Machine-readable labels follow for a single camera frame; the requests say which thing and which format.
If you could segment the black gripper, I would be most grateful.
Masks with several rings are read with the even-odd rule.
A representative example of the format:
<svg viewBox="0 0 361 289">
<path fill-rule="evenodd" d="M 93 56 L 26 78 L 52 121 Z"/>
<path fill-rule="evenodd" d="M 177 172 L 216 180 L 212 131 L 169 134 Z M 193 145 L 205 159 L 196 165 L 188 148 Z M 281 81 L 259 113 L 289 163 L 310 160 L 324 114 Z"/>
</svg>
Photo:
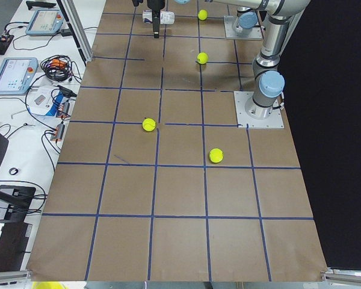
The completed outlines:
<svg viewBox="0 0 361 289">
<path fill-rule="evenodd" d="M 165 0 L 147 0 L 147 6 L 152 11 L 153 36 L 155 39 L 158 39 L 161 19 L 160 11 L 165 7 Z"/>
</svg>

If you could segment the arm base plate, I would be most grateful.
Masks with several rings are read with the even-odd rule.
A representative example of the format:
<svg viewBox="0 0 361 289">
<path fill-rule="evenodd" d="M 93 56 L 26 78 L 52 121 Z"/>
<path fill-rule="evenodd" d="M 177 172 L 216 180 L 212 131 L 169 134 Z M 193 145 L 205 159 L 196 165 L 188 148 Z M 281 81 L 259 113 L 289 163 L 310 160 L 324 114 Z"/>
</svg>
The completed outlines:
<svg viewBox="0 0 361 289">
<path fill-rule="evenodd" d="M 234 91 L 237 126 L 249 129 L 283 129 L 280 103 L 276 99 L 269 108 L 253 102 L 253 92 Z"/>
<path fill-rule="evenodd" d="M 262 31 L 255 13 L 242 16 L 224 16 L 224 30 L 227 39 L 262 40 Z"/>
</svg>

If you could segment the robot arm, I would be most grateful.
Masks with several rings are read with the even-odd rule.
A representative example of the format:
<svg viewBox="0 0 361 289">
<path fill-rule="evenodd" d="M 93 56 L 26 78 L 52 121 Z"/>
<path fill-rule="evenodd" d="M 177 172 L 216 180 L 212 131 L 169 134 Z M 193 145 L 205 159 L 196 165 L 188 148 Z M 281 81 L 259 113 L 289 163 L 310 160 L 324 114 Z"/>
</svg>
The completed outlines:
<svg viewBox="0 0 361 289">
<path fill-rule="evenodd" d="M 142 13 L 144 23 L 152 25 L 154 38 L 159 38 L 161 25 L 172 25 L 175 13 L 165 11 L 166 1 L 147 1 L 148 10 Z M 224 31 L 227 39 L 261 40 L 263 29 L 257 12 L 248 7 L 238 7 L 234 16 L 223 16 Z"/>
<path fill-rule="evenodd" d="M 246 113 L 263 120 L 270 116 L 273 103 L 282 94 L 285 80 L 278 73 L 282 46 L 286 40 L 291 17 L 301 13 L 309 1 L 222 1 L 223 4 L 266 11 L 268 23 L 260 52 L 253 60 L 255 91 L 245 104 Z"/>
</svg>

